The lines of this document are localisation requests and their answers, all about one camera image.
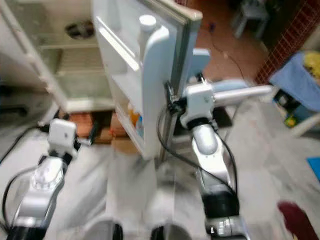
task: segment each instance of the yellow object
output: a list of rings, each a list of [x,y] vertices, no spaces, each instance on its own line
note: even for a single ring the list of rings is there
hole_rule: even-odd
[[[289,128],[293,128],[297,124],[297,120],[291,115],[284,120],[284,124]]]
[[[129,117],[130,117],[130,120],[131,120],[133,126],[136,126],[136,123],[138,121],[140,114],[138,112],[135,112],[131,103],[128,104],[128,114],[129,114]]]
[[[304,66],[316,79],[320,79],[320,52],[307,51],[304,55]]]

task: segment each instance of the black cable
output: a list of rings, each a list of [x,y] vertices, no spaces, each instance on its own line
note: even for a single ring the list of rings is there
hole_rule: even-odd
[[[3,197],[2,197],[2,217],[4,219],[5,227],[7,229],[7,232],[11,229],[11,224],[8,221],[8,215],[7,215],[7,210],[6,210],[6,202],[7,202],[7,197],[8,197],[8,192],[10,190],[11,185],[14,183],[14,181],[19,178],[20,176],[29,173],[31,171],[34,171],[37,167],[30,167],[25,170],[22,170],[18,172],[11,180],[8,182],[8,184],[5,187]]]
[[[164,142],[164,140],[163,140],[163,138],[162,138],[162,136],[161,136],[161,133],[160,133],[160,124],[161,124],[161,122],[162,122],[165,114],[167,113],[167,111],[168,111],[168,110],[167,110],[167,106],[164,106],[164,107],[162,108],[162,110],[161,110],[158,118],[157,118],[157,121],[156,121],[156,134],[157,134],[157,136],[158,136],[158,139],[159,139],[162,147],[163,147],[168,153],[170,153],[172,156],[176,157],[176,158],[179,159],[180,161],[182,161],[182,162],[184,162],[184,163],[192,166],[192,167],[195,168],[195,169],[204,171],[205,173],[207,173],[208,175],[210,175],[210,176],[213,177],[214,179],[218,180],[220,183],[224,184],[224,185],[230,190],[230,192],[231,192],[235,197],[238,197],[238,193],[235,192],[235,190],[233,190],[232,187],[230,187],[229,184],[228,184],[226,181],[222,180],[220,177],[215,176],[215,175],[212,174],[211,172],[208,172],[207,170],[203,169],[203,168],[202,168],[201,166],[199,166],[197,163],[195,163],[195,162],[189,160],[188,158],[180,155],[179,153],[177,153],[176,151],[174,151],[173,149],[171,149],[170,147],[168,147],[168,146],[165,144],[165,142]]]
[[[6,159],[6,157],[11,153],[11,151],[15,148],[21,138],[23,138],[29,131],[33,129],[37,129],[38,125],[30,126],[26,130],[24,130],[13,142],[13,144],[9,147],[6,153],[1,157],[0,164]]]
[[[204,27],[201,27],[200,29],[202,29],[202,30],[204,30],[204,31],[207,31],[207,32],[210,34],[211,45],[213,46],[213,48],[214,48],[215,50],[217,50],[219,53],[221,53],[221,54],[224,56],[224,53],[225,53],[226,51],[223,51],[222,49],[220,49],[219,47],[217,47],[217,45],[215,45],[214,40],[212,39],[212,38],[213,38],[213,37],[212,37],[212,32],[211,32],[210,30],[205,29]],[[244,79],[244,78],[245,78],[245,77],[244,77],[244,73],[242,72],[242,69],[241,69],[240,65],[237,63],[237,61],[236,61],[232,56],[230,56],[230,55],[227,55],[227,57],[228,57],[228,59],[230,59],[230,60],[237,66],[237,68],[239,69],[239,72],[240,72],[240,74],[241,74],[242,79]]]
[[[234,174],[234,185],[235,185],[235,193],[238,195],[238,171],[237,171],[237,165],[236,165],[236,160],[235,160],[235,156],[232,153],[230,147],[228,146],[228,144],[225,142],[225,140],[223,140],[223,138],[219,135],[219,133],[217,131],[215,131],[216,135],[220,138],[223,146],[225,147],[226,151],[228,152],[230,159],[231,159],[231,164],[233,167],[233,174]]]

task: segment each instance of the refrigerator door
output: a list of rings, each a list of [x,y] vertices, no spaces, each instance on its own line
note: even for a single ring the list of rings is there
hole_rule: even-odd
[[[155,158],[164,83],[176,92],[186,84],[202,14],[171,0],[93,0],[92,9],[117,116],[144,159]],[[141,16],[156,21],[145,42]],[[141,116],[136,125],[131,109]]]

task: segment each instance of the blue cloth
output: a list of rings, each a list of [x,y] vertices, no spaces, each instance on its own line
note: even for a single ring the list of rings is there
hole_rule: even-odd
[[[309,110],[320,112],[320,86],[304,67],[304,53],[296,53],[271,76],[270,83],[290,94]]]
[[[320,157],[308,157],[306,160],[312,168],[315,176],[320,181]]]

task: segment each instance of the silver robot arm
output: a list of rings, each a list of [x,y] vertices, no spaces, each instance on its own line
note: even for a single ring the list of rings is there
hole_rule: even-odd
[[[7,240],[41,240],[54,214],[57,196],[64,186],[69,163],[77,157],[80,143],[76,125],[53,119],[49,125],[48,156],[42,156],[31,173],[29,187],[16,211]]]
[[[184,105],[180,122],[192,133],[192,149],[202,168],[197,170],[196,178],[206,216],[205,228],[212,239],[249,240],[246,225],[239,213],[240,204],[235,194],[234,176],[232,178],[226,164],[230,162],[230,156],[226,154],[223,142],[211,124],[214,119],[212,112],[214,107],[238,104],[249,97],[268,94],[272,91],[272,87],[256,86],[214,92],[212,85],[203,78],[202,74],[197,78],[198,83],[188,85],[182,98],[176,102]],[[177,99],[177,97],[167,96],[167,100],[169,99]],[[224,183],[208,173],[217,176]]]

